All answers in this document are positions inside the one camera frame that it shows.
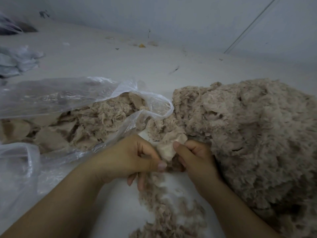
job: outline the shredded fabric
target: shredded fabric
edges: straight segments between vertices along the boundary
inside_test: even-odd
[[[87,151],[104,142],[126,117],[141,109],[147,109],[141,97],[123,93],[65,113],[1,120],[0,140],[3,144],[36,144],[42,154],[70,147]],[[137,124],[137,128],[144,129],[144,124]]]
[[[179,201],[179,212],[172,208],[168,199],[163,196],[167,193],[161,187],[164,177],[159,173],[152,173],[147,180],[146,189],[140,192],[140,203],[150,212],[154,212],[154,223],[147,222],[143,229],[137,229],[129,238],[199,238],[204,237],[202,231],[206,228],[205,210],[194,200],[193,208],[188,209],[184,197]],[[179,218],[186,218],[184,224]]]
[[[172,116],[148,122],[150,137],[181,128],[212,144],[228,185],[263,220],[286,237],[317,236],[314,96],[257,79],[176,89],[173,105]]]

